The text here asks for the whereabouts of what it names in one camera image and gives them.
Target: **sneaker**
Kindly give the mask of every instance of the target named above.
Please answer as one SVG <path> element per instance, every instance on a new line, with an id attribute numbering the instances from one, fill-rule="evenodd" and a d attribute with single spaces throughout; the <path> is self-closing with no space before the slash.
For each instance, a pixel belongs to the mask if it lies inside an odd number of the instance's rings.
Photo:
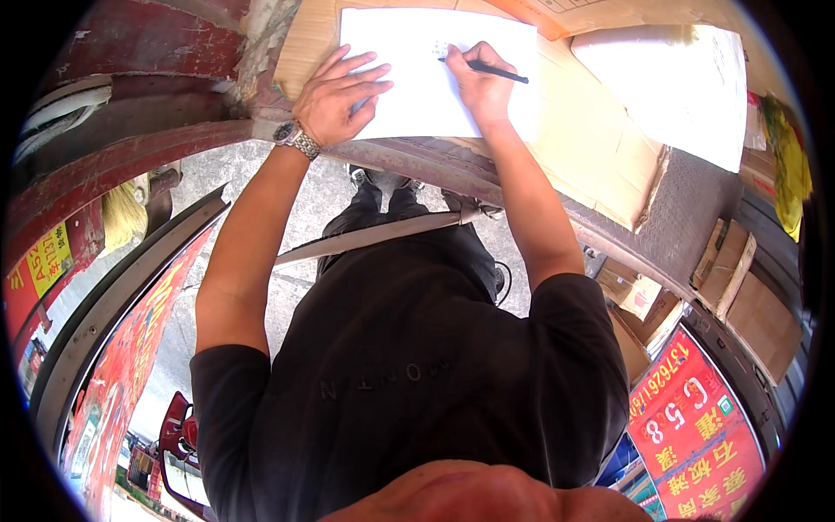
<path id="1" fill-rule="evenodd" d="M 411 178 L 403 178 L 403 181 L 398 186 L 396 186 L 394 189 L 395 190 L 398 190 L 398 189 L 412 189 L 412 190 L 414 190 L 415 194 L 417 194 L 421 190 L 423 190 L 423 187 L 425 187 L 425 186 L 426 186 L 426 184 L 423 183 L 422 181 L 413 180 Z"/>
<path id="2" fill-rule="evenodd" d="M 363 169 L 362 167 L 357 167 L 356 165 L 347 165 L 346 166 L 348 171 L 348 176 L 351 178 L 351 184 L 354 185 L 354 188 L 359 190 L 360 186 L 363 183 L 370 183 L 374 185 L 374 181 L 371 178 L 371 171 Z"/>

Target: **black pants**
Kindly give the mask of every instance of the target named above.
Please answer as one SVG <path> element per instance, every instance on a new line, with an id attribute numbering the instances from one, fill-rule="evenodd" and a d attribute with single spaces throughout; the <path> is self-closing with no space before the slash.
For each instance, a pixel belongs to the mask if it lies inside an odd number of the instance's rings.
<path id="1" fill-rule="evenodd" d="M 337 236 L 345 232 L 358 231 L 369 226 L 392 223 L 405 220 L 419 215 L 429 213 L 425 205 L 418 203 L 417 195 L 411 188 L 397 189 L 392 193 L 388 201 L 388 213 L 380 212 L 382 206 L 382 192 L 371 183 L 363 183 L 357 189 L 357 193 L 351 198 L 351 204 L 342 211 L 340 215 L 333 218 L 322 231 L 322 237 Z M 464 226 L 447 227 L 450 235 L 450 242 L 454 244 L 454 255 L 456 261 L 462 264 L 462 269 L 473 272 L 474 275 L 484 284 L 490 301 L 496 299 L 496 275 L 495 261 L 484 248 L 481 240 L 476 234 L 472 223 Z M 340 257 L 320 257 L 316 268 L 316 279 Z"/>

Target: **black pen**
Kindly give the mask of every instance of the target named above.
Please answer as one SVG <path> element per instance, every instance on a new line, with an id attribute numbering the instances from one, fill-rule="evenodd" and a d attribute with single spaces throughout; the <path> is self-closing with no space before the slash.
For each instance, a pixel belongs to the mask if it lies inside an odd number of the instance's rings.
<path id="1" fill-rule="evenodd" d="M 438 62 L 446 63 L 446 61 L 447 61 L 446 58 L 438 58 Z M 472 68 L 474 70 L 481 71 L 482 73 L 496 74 L 498 76 L 502 76 L 502 77 L 505 77 L 505 78 L 508 78 L 508 79 L 512 79 L 513 81 L 520 82 L 522 84 L 526 84 L 528 82 L 528 79 L 525 78 L 524 76 L 518 76 L 516 74 L 509 73 L 507 71 L 503 71 L 500 68 L 490 67 L 486 63 L 479 62 L 478 60 L 473 60 L 472 62 L 467 62 L 467 65 L 469 65 L 470 68 Z"/>

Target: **side mirror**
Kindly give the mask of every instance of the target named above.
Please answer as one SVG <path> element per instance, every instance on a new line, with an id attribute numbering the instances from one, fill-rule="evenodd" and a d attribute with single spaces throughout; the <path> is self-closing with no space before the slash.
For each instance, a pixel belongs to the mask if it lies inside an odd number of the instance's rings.
<path id="1" fill-rule="evenodd" d="M 165 491 L 188 511 L 206 522 L 217 522 L 203 488 L 197 459 L 197 424 L 186 415 L 191 404 L 177 392 L 171 399 L 159 431 L 159 471 Z"/>

